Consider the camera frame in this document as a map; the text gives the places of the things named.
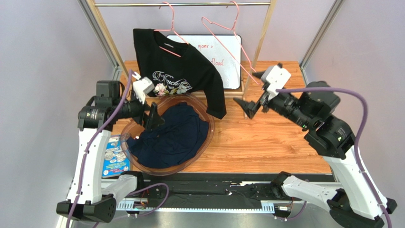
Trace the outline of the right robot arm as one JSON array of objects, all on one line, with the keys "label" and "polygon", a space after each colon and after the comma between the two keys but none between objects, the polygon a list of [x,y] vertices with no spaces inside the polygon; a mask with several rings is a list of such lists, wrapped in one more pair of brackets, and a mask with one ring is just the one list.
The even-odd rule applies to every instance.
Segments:
[{"label": "right robot arm", "polygon": [[[288,172],[280,172],[270,183],[270,192],[277,199],[297,198],[312,203],[325,211],[344,228],[392,227],[390,215],[397,207],[394,199],[386,198],[369,176],[359,153],[359,139],[368,116],[363,96],[342,88],[330,87],[325,81],[310,82],[297,91],[276,87],[271,96],[268,72],[260,72],[263,94],[256,102],[236,98],[236,103],[249,118],[261,109],[273,110],[305,132],[304,139],[330,166],[341,184],[327,188],[301,180]],[[338,93],[358,98],[363,106],[363,117],[357,133],[333,111],[340,103]]]}]

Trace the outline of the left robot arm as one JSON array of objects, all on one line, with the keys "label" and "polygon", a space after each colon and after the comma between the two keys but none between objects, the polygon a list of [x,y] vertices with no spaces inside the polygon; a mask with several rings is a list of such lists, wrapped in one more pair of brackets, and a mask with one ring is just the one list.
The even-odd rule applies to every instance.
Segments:
[{"label": "left robot arm", "polygon": [[67,226],[72,220],[111,222],[117,204],[143,184],[141,173],[125,171],[107,188],[101,186],[106,148],[114,124],[131,118],[151,130],[164,123],[157,104],[146,102],[146,95],[153,90],[154,84],[146,77],[127,85],[112,80],[96,83],[95,96],[78,113],[79,151],[71,189],[56,208],[59,215],[66,217]]}]

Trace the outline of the black floral t-shirt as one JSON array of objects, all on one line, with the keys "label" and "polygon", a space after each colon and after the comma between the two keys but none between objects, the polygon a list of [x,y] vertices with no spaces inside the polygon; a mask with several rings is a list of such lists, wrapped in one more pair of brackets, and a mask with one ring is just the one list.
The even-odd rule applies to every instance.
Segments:
[{"label": "black floral t-shirt", "polygon": [[222,77],[194,46],[149,28],[133,29],[133,39],[139,73],[154,84],[150,97],[202,90],[208,114],[218,119],[227,114]]}]

